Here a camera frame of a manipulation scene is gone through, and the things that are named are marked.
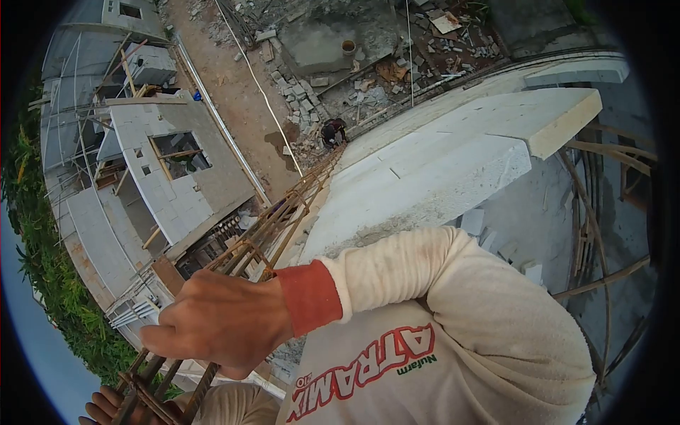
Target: dirt path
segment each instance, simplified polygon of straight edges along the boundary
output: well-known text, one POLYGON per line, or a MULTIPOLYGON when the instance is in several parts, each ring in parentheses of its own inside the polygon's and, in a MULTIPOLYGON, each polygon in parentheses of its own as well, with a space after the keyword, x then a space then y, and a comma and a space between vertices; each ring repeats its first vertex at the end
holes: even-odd
MULTIPOLYGON (((195 8, 195 4, 192 0, 169 0, 165 4, 166 24, 172 24, 174 31, 182 37, 189 57, 220 116, 265 187, 269 200, 276 202, 297 182, 300 175, 294 169, 291 170, 290 165, 286 166, 282 145, 268 142, 272 136, 265 139, 265 136, 278 133, 279 130, 250 75, 248 64, 243 59, 234 61, 234 56, 239 52, 238 47, 235 44, 215 46, 215 40, 209 38, 209 22, 222 19, 215 3, 206 2, 206 6, 190 20, 190 11, 195 8)), ((283 126, 288 115, 284 98, 274 85, 258 50, 249 52, 248 59, 269 98, 271 109, 283 126)))

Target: white sweatshirt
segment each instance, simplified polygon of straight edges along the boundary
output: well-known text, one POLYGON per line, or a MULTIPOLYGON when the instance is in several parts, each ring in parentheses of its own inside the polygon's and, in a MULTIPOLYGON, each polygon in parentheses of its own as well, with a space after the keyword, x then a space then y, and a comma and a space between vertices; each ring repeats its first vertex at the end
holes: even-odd
POLYGON ((277 424, 574 424, 590 397, 574 319, 456 228, 277 275, 309 333, 277 424))

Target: rebar cage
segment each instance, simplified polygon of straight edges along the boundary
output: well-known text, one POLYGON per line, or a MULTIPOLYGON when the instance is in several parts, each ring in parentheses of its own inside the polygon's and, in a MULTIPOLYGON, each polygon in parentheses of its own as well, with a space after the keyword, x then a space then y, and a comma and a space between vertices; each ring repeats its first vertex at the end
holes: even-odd
MULTIPOLYGON (((309 213, 309 206, 324 188, 344 149, 345 145, 339 146, 310 169, 286 191, 280 201, 262 212, 234 245, 204 268, 225 275, 249 278, 254 282, 263 282, 274 277, 274 266, 302 219, 309 213)), ((141 364, 148 356, 149 351, 143 349, 127 371, 118 373, 120 381, 116 392, 123 395, 128 391, 112 424, 128 424, 139 403, 149 407, 141 419, 143 425, 149 424, 153 413, 166 424, 191 424, 220 366, 216 363, 207 366, 186 409, 178 415, 163 404, 163 398, 183 360, 174 360, 163 380, 153 388, 153 379, 167 359, 154 355, 139 372, 141 364)))

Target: construction worker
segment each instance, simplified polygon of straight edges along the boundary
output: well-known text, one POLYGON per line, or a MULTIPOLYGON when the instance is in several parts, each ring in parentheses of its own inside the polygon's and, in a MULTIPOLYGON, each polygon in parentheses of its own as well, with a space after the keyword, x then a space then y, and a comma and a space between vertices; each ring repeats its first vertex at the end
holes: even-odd
MULTIPOLYGON (((198 271, 158 321, 141 329, 151 352, 216 362, 231 379, 307 335, 280 408, 259 387, 226 384, 208 392, 200 424, 574 424, 595 382, 574 318, 448 226, 260 284, 198 271)), ((168 404, 182 410, 189 396, 168 404)), ((115 409, 102 398, 88 412, 105 423, 115 409)))
POLYGON ((326 121, 324 126, 321 128, 321 137, 324 140, 324 145, 328 149, 332 149, 333 146, 339 145, 340 142, 336 137, 337 133, 340 133, 342 136, 342 141, 347 143, 347 135, 345 134, 346 128, 347 123, 340 118, 326 121))

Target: orange cuff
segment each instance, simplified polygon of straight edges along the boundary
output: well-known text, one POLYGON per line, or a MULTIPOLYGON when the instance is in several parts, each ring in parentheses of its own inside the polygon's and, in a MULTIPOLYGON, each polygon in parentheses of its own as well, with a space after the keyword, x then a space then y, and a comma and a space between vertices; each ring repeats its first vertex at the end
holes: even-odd
POLYGON ((319 260, 309 265, 276 270, 295 337, 301 337, 342 318, 335 282, 319 260))

